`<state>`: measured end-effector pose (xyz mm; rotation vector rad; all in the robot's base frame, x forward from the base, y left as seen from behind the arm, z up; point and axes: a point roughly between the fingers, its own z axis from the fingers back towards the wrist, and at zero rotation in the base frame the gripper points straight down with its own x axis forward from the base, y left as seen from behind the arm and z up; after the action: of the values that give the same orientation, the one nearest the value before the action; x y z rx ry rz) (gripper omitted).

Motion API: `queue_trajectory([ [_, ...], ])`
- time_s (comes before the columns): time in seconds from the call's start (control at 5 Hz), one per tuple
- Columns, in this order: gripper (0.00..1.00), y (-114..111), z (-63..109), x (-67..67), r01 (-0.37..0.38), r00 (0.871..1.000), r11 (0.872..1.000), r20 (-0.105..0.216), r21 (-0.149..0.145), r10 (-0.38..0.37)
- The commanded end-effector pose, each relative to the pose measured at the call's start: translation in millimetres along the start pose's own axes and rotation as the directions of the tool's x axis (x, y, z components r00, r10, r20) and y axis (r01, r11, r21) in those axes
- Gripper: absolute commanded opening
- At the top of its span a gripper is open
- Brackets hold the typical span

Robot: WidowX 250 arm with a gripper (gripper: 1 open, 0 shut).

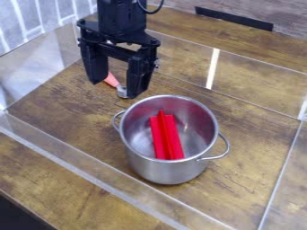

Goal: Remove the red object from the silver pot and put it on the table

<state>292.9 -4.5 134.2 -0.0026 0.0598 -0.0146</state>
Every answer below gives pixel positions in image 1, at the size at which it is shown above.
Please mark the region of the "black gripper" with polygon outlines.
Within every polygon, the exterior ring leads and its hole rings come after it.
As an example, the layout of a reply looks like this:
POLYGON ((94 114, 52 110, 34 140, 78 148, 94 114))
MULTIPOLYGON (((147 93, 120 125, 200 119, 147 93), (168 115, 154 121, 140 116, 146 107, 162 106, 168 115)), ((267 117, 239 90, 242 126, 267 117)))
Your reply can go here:
POLYGON ((80 29, 79 47, 88 80, 98 84, 108 76, 108 58, 128 61, 127 96, 136 98, 148 89, 158 60, 160 41, 147 34, 146 28, 135 31, 102 31, 98 22, 76 22, 80 29))

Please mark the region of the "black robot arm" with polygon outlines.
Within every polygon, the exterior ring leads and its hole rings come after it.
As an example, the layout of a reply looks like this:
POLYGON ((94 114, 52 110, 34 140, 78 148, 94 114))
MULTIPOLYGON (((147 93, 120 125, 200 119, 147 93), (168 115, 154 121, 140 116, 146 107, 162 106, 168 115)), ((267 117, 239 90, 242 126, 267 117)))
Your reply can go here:
POLYGON ((98 0, 95 22, 80 19, 78 45, 88 75, 98 84, 110 74, 108 58, 128 63, 123 98, 134 99, 148 89, 158 67, 160 41, 146 33, 147 15, 159 11, 147 9, 147 0, 98 0))

